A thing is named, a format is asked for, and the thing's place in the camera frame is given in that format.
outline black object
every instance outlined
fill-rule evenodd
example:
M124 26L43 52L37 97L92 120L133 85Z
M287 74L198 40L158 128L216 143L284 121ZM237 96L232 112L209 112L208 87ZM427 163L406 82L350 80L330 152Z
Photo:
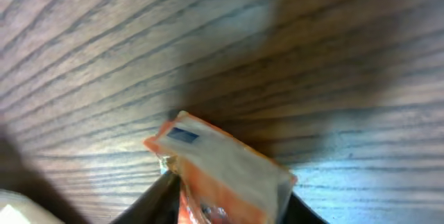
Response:
M179 194L180 178L168 171L113 223L176 224ZM292 194L281 224L290 223L322 224L326 222L313 213L301 199Z

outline plastic wrapper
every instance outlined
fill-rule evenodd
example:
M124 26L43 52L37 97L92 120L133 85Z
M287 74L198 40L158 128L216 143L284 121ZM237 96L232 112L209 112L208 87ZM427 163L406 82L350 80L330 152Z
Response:
M296 183L287 169L187 112L144 144L182 179L179 223L277 223Z

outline plastic bag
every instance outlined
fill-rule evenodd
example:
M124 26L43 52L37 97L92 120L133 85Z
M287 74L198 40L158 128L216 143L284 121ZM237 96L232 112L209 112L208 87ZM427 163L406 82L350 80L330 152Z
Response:
M187 112L144 144L183 181L179 223L276 223L296 183L288 170Z

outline wood grain surface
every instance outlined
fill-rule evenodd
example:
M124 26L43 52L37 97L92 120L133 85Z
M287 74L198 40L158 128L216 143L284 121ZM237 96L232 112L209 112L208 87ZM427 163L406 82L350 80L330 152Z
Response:
M444 223L444 0L0 0L0 113L92 223L159 176L177 110L331 223Z

